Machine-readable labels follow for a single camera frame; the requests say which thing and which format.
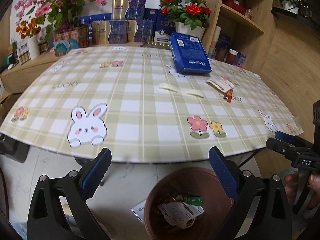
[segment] red packet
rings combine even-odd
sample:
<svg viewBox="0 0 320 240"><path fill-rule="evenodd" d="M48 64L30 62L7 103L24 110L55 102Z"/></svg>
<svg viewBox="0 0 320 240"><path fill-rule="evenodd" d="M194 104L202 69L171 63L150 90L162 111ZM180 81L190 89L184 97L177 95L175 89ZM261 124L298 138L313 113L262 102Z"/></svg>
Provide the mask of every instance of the red packet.
<svg viewBox="0 0 320 240"><path fill-rule="evenodd" d="M232 91L233 89L230 89L229 91L227 91L226 93L224 93L224 98L228 103L231 103L232 100Z"/></svg>

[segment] metal screw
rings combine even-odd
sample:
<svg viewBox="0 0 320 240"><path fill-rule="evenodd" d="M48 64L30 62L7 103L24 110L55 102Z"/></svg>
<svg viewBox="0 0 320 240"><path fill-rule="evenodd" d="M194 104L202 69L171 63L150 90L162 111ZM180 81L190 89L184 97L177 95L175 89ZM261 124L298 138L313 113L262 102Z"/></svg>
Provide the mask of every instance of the metal screw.
<svg viewBox="0 0 320 240"><path fill-rule="evenodd" d="M274 179L275 181L279 181L279 180L280 180L280 177L279 177L278 175L273 175L273 179Z"/></svg>
<svg viewBox="0 0 320 240"><path fill-rule="evenodd" d="M248 171L248 170L244 170L244 171L242 171L242 175L245 176L245 177L250 177L251 176L251 172Z"/></svg>
<svg viewBox="0 0 320 240"><path fill-rule="evenodd" d="M69 177L73 178L73 177L77 176L77 174L78 174L78 172L76 172L76 171L70 171L69 172Z"/></svg>
<svg viewBox="0 0 320 240"><path fill-rule="evenodd" d="M45 181L47 179L47 176L46 175L42 175L41 177L40 177L40 181Z"/></svg>

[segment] checkered tablecloth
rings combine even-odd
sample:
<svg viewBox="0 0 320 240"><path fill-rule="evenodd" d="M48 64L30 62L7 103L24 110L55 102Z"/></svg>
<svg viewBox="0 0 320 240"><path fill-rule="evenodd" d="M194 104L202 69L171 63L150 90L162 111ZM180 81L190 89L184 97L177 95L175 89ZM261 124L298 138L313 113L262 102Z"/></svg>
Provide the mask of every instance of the checkered tablecloth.
<svg viewBox="0 0 320 240"><path fill-rule="evenodd" d="M0 132L85 158L107 147L113 161L137 163L203 160L213 146L235 155L265 147L275 130L303 132L258 75L210 64L211 76L236 84L231 103L206 83L209 75L177 74L168 50L72 50L23 93ZM160 83L201 90L204 98L159 89Z"/></svg>

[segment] blue gripper pad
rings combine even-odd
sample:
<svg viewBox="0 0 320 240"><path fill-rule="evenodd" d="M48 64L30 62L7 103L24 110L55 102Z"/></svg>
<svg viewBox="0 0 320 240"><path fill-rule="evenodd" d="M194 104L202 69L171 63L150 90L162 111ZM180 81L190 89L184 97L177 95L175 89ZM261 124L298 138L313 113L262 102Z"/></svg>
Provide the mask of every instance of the blue gripper pad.
<svg viewBox="0 0 320 240"><path fill-rule="evenodd" d="M107 148L103 148L102 155L98 160L94 160L96 163L93 165L87 176L81 182L82 199L87 200L92 198L96 192L103 176L106 174L111 164L111 152Z"/></svg>
<svg viewBox="0 0 320 240"><path fill-rule="evenodd" d="M290 134L287 134L287 133L284 133L284 132L280 132L280 131L277 131L275 133L275 137L276 139L280 140L280 141L283 141L283 142L286 142L286 143L290 143L290 144L294 144L296 139L293 135L290 135Z"/></svg>
<svg viewBox="0 0 320 240"><path fill-rule="evenodd" d="M224 160L224 156L216 146L210 149L209 163L216 173L226 195L236 201L239 196L238 181L233 177Z"/></svg>

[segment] rabbit paw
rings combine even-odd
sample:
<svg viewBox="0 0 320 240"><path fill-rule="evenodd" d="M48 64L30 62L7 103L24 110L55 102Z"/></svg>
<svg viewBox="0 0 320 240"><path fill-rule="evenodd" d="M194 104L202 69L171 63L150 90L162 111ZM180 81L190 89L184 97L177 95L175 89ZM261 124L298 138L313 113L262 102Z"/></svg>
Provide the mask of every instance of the rabbit paw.
<svg viewBox="0 0 320 240"><path fill-rule="evenodd" d="M98 146L103 143L103 137L102 136L95 136L92 138L92 145Z"/></svg>
<svg viewBox="0 0 320 240"><path fill-rule="evenodd" d="M70 147L73 149L77 149L80 147L80 141L78 139L73 139L70 141Z"/></svg>

